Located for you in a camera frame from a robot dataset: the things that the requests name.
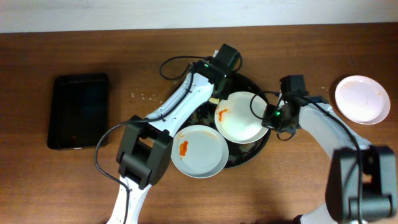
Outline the light blue plate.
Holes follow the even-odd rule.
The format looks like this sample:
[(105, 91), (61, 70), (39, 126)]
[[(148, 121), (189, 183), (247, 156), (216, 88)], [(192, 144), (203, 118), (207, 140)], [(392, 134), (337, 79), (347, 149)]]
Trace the light blue plate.
[(204, 125), (187, 126), (174, 137), (171, 159), (183, 174), (205, 179), (224, 169), (229, 156), (225, 138)]

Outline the white plate top pinkish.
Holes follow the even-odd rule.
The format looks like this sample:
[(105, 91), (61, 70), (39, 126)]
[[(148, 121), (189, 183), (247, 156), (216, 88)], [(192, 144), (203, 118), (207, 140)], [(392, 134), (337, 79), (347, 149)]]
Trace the white plate top pinkish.
[(372, 78), (353, 75), (342, 79), (335, 89), (335, 101), (340, 112), (359, 124), (377, 124), (390, 112), (387, 91)]

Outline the yellow sponge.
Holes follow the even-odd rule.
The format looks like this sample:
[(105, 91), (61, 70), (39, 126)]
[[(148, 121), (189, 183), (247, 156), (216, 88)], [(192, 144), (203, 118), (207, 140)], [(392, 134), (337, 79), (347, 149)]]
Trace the yellow sponge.
[(215, 105), (218, 105), (220, 103), (220, 99), (218, 98), (210, 98), (208, 101)]

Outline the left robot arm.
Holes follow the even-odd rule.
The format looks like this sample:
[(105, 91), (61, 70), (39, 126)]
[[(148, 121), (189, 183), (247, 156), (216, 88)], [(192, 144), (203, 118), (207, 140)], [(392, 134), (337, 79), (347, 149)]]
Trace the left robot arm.
[(223, 44), (212, 56), (193, 56), (180, 78), (182, 84), (145, 118), (133, 116), (113, 126), (124, 133), (116, 154), (119, 177), (107, 177), (119, 184), (109, 223), (137, 223), (149, 189), (165, 174), (174, 136), (191, 114), (212, 96), (227, 99), (229, 76), (243, 64), (241, 54)]

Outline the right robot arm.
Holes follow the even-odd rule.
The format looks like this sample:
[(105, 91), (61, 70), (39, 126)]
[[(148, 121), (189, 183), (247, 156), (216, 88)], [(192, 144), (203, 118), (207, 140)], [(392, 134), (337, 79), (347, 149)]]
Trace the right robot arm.
[(325, 204), (294, 223), (371, 223), (397, 215), (396, 155), (358, 136), (321, 96), (309, 96), (303, 75), (279, 81), (276, 105), (267, 105), (262, 125), (277, 134), (308, 132), (331, 157)]

